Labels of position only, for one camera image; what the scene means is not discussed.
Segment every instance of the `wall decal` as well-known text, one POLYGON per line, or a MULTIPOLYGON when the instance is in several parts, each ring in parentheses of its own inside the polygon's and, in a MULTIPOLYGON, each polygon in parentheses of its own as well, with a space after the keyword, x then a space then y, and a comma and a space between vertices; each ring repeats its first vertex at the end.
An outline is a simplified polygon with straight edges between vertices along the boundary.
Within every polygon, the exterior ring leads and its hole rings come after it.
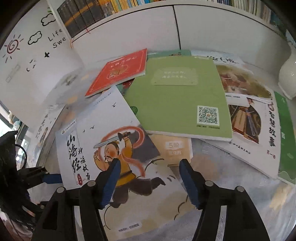
POLYGON ((42 33, 41 33, 41 31, 38 31, 38 32, 34 33, 34 34, 30 37, 30 39, 29 39, 29 41, 28 41, 28 44, 31 45, 31 44, 33 44, 33 43, 37 43, 37 41, 38 41, 39 39, 41 39, 41 37, 42 37, 42 33))
POLYGON ((29 62, 29 66, 28 68, 26 68, 27 72, 30 72, 30 70, 34 69, 36 65, 36 60, 35 59, 32 59, 30 62, 29 62))
POLYGON ((14 51, 16 51, 16 50, 20 50, 20 48, 18 48, 18 45, 19 45, 19 43, 20 43, 22 40, 24 40, 24 39, 20 39, 20 36, 21 36, 21 35, 19 35, 18 38, 16 39, 16 38, 15 38, 15 35, 13 35, 13 39, 9 42, 9 44, 8 44, 8 45, 4 45, 4 47, 7 48, 7 49, 6 49, 6 54, 4 54, 4 55, 2 56, 2 58, 5 58, 5 57, 6 57, 6 59, 5 59, 5 63, 7 62, 8 57, 9 57, 10 59, 12 59, 11 54, 12 54, 14 51))
POLYGON ((41 19, 42 26, 46 26, 55 21, 54 15, 52 13, 47 14, 41 19))

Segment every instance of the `red book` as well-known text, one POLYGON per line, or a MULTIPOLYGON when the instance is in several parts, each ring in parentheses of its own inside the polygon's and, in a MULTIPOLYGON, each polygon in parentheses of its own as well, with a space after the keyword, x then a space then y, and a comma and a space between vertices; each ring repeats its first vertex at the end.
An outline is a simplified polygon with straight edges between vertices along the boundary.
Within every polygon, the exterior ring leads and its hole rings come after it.
POLYGON ((144 75, 146 59, 147 49, 143 49, 108 62, 91 84, 85 96, 90 97, 113 85, 144 75))

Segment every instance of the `cloud drawing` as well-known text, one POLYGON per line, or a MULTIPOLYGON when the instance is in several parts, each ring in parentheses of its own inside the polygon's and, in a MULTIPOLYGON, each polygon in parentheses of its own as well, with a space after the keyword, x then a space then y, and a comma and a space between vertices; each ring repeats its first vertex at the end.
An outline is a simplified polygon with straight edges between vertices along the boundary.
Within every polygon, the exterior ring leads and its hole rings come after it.
POLYGON ((33 34, 33 35, 30 37, 30 39, 29 39, 29 41, 28 41, 28 44, 31 45, 31 44, 33 44, 33 43, 37 43, 37 41, 38 41, 41 37, 42 37, 42 33, 41 33, 41 31, 36 32, 35 34, 33 34))
POLYGON ((55 21, 54 15, 52 13, 47 14, 41 19, 42 26, 46 26, 55 21))

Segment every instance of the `black book on shelf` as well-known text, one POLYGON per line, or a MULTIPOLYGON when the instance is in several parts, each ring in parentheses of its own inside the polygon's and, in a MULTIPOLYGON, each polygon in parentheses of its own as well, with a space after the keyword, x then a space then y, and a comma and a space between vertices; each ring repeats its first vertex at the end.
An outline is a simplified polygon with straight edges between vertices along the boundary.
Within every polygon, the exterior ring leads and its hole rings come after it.
POLYGON ((105 18, 103 10, 102 10, 98 0, 86 0, 86 3, 87 3, 89 10, 96 22, 105 18))
POLYGON ((67 4, 63 2, 61 6, 59 6, 59 8, 57 9, 57 12, 61 17, 61 20, 63 21, 63 24, 65 25, 66 29, 68 30, 71 38, 73 38, 76 34, 79 33, 79 28, 76 22, 74 21, 74 18, 70 13, 67 4))
POLYGON ((66 4, 70 10, 70 13, 72 14, 74 21, 76 22, 80 32, 84 29, 86 29, 86 24, 78 10, 78 7, 74 0, 66 0, 66 4))
POLYGON ((85 0, 74 0, 87 27, 95 23, 85 0))

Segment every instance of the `qr code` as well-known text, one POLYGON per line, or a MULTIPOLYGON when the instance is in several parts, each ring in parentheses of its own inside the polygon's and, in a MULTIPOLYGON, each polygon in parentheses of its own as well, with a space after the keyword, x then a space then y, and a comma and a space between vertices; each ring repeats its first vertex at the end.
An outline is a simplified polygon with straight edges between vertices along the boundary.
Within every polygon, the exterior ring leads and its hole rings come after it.
POLYGON ((198 105, 197 123, 209 126, 219 126, 218 108, 198 105))

